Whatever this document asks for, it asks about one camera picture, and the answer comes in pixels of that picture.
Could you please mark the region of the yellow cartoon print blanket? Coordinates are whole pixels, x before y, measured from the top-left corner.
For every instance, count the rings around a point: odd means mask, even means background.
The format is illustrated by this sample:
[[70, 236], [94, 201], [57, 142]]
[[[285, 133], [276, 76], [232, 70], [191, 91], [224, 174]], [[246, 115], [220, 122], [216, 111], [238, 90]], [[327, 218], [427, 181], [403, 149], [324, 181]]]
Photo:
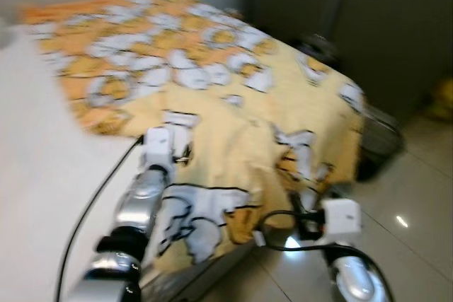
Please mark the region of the yellow cartoon print blanket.
[[352, 79], [198, 0], [83, 0], [20, 12], [87, 131], [191, 141], [174, 185], [200, 190], [206, 243], [171, 240], [159, 212], [153, 265], [178, 272], [252, 240], [254, 218], [353, 180], [365, 95]]

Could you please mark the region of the dark woven basket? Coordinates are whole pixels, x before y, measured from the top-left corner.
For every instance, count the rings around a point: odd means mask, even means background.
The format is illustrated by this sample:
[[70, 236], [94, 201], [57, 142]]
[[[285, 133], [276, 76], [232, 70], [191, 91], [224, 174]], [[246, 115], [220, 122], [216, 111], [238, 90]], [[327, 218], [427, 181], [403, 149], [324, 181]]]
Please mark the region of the dark woven basket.
[[375, 179], [401, 153], [404, 144], [397, 120], [387, 112], [368, 105], [363, 117], [356, 182]]

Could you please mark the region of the yellow bag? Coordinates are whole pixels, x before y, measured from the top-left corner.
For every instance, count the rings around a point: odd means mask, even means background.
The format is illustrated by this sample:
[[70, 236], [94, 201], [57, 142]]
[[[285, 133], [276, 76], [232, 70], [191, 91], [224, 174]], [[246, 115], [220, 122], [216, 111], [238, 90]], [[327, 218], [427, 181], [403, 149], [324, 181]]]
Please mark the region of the yellow bag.
[[437, 86], [428, 111], [434, 118], [442, 121], [453, 120], [453, 78], [444, 80]]

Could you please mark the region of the dark grey wardrobe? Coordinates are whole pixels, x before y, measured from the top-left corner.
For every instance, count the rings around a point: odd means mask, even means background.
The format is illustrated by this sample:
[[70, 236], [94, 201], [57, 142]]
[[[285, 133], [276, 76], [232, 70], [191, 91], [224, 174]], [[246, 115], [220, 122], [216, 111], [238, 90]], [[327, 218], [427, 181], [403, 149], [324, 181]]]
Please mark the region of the dark grey wardrobe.
[[246, 17], [290, 45], [318, 34], [373, 107], [404, 123], [452, 73], [452, 0], [246, 0]]

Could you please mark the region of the white quilted mattress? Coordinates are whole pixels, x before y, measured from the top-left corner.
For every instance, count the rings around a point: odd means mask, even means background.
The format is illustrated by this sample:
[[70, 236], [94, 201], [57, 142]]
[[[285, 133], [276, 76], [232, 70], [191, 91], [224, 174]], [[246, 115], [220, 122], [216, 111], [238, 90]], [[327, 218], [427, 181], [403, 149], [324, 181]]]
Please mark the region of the white quilted mattress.
[[0, 40], [0, 302], [60, 302], [113, 228], [144, 149], [70, 112], [22, 26]]

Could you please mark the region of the black round device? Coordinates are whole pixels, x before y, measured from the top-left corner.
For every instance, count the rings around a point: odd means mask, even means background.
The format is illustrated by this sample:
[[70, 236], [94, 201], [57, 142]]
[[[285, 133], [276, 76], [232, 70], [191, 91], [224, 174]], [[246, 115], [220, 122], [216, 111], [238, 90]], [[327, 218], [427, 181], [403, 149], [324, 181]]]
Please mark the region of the black round device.
[[323, 63], [332, 69], [339, 69], [342, 66], [339, 50], [331, 41], [318, 34], [305, 35], [292, 41], [291, 46], [314, 57], [318, 62]]

